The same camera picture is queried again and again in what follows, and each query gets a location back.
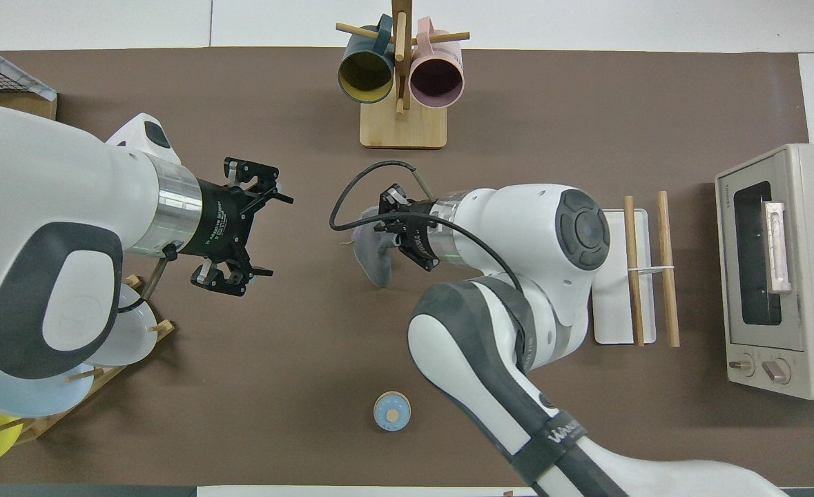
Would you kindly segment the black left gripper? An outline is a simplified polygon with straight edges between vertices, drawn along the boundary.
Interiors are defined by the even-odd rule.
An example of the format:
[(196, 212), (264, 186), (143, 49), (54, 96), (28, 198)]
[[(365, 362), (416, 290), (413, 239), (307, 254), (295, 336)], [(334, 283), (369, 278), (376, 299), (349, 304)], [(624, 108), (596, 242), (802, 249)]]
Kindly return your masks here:
[[(254, 213), (271, 200), (293, 204), (278, 183), (280, 171), (245, 159), (224, 158), (227, 186), (198, 182), (202, 208), (193, 235), (193, 255), (205, 257), (191, 275), (191, 284), (223, 295), (244, 296), (254, 277), (274, 271), (253, 266), (246, 251)], [(228, 274), (218, 268), (224, 263)]]

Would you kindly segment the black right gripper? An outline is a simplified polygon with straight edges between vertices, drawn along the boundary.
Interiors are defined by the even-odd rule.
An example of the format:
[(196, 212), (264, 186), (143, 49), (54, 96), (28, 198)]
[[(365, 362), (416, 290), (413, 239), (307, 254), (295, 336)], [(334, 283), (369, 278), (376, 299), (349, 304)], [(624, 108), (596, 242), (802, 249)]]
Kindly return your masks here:
[[(434, 204), (435, 201), (432, 200), (411, 202), (400, 184), (391, 184), (379, 196), (378, 214), (381, 216), (396, 212), (412, 212), (429, 215)], [(423, 270), (432, 271), (440, 261), (429, 242), (428, 230), (435, 228), (437, 224), (416, 216), (402, 217), (401, 220), (405, 232), (395, 236), (398, 250)]]

